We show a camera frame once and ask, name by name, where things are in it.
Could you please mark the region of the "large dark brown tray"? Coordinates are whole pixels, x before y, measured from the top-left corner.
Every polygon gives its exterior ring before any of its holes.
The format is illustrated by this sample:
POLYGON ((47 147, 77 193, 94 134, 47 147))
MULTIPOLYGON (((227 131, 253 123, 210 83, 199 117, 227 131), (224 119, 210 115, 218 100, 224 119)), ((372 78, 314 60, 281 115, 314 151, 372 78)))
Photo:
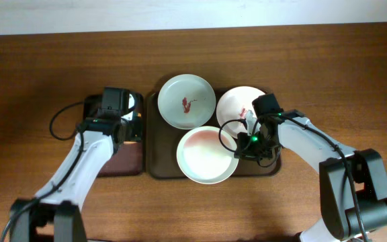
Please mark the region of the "large dark brown tray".
MULTIPOLYGON (((184 179, 185 175, 177 164, 176 151, 181 138, 187 133, 168 124, 158 109, 158 93, 146 98, 145 124, 145 165, 147 172, 155 179, 184 179)), ((241 160, 233 177, 271 177, 282 167, 282 159, 261 161, 264 167, 254 161, 241 160)))

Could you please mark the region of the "orange green sponge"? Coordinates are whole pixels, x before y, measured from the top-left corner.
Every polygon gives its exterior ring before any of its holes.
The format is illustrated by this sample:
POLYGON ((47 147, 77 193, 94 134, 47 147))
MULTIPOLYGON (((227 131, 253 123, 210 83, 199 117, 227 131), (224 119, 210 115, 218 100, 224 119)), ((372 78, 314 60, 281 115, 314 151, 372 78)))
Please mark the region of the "orange green sponge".
POLYGON ((132 112, 123 119, 126 121, 126 142, 139 143, 142 141, 143 120, 140 113, 132 112))

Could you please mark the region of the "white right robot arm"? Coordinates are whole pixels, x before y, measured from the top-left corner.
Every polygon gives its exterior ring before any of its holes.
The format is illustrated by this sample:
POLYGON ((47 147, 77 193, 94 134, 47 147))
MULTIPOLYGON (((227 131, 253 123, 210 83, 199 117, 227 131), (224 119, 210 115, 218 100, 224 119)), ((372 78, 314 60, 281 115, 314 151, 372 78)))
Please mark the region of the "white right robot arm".
POLYGON ((295 241, 368 241, 368 233, 387 227, 387 173, 379 152, 337 142, 298 110, 284 111, 274 94, 252 102, 256 119, 237 136, 236 158, 275 161, 283 148, 319 174, 320 220, 294 235, 295 241))

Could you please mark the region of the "cream white plate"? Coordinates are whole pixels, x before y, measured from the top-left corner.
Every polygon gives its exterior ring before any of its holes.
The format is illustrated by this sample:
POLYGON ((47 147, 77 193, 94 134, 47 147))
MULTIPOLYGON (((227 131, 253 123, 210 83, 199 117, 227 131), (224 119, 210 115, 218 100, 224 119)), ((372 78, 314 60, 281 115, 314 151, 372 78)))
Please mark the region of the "cream white plate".
POLYGON ((176 160, 190 180, 212 185, 228 179, 239 160, 233 151, 237 144, 229 133, 213 126, 194 128, 177 145, 176 160))

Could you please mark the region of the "pale pink plate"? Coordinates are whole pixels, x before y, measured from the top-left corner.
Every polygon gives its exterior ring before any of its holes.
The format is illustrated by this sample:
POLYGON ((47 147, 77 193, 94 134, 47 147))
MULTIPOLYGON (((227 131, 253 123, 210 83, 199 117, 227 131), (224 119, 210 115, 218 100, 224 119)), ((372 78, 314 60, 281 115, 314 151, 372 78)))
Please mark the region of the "pale pink plate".
POLYGON ((233 138, 237 138, 240 132, 251 134, 253 125, 257 121, 252 102, 261 95, 265 95, 265 92, 248 86, 235 87, 224 93, 216 106, 219 126, 229 120, 243 119, 247 121, 248 129, 241 122, 231 122, 226 124, 223 130, 233 138))

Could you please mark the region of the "small dark brown tray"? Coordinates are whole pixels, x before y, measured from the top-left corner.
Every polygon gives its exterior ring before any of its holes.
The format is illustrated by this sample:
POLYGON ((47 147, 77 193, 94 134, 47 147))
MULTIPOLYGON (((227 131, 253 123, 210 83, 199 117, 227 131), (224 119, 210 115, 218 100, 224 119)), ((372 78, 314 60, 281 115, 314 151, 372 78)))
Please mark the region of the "small dark brown tray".
MULTIPOLYGON (((143 113, 143 97, 141 94, 130 95, 129 108, 133 112, 143 113)), ((143 172, 143 135, 139 143, 126 142, 112 158, 101 168, 98 177, 122 177, 139 175, 143 172)))

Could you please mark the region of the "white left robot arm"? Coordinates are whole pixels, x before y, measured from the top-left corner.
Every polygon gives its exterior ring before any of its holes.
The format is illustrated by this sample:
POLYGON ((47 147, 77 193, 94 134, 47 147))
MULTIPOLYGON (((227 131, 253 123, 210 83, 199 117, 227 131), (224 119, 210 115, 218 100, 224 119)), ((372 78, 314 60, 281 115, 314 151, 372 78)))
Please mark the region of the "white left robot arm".
POLYGON ((30 200, 16 200, 0 240, 86 241, 81 209, 98 177, 142 173, 144 98, 106 87, 81 101, 83 121, 68 155, 30 200))

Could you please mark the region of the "pale green plate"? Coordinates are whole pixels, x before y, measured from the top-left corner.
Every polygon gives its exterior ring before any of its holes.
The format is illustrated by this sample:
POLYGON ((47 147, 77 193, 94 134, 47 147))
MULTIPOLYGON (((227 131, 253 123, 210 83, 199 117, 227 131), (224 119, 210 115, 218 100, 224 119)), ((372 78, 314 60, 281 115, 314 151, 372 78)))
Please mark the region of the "pale green plate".
POLYGON ((168 124, 190 130, 211 119, 216 109, 216 94, 205 79, 182 74, 172 77, 162 86, 157 105, 168 124))

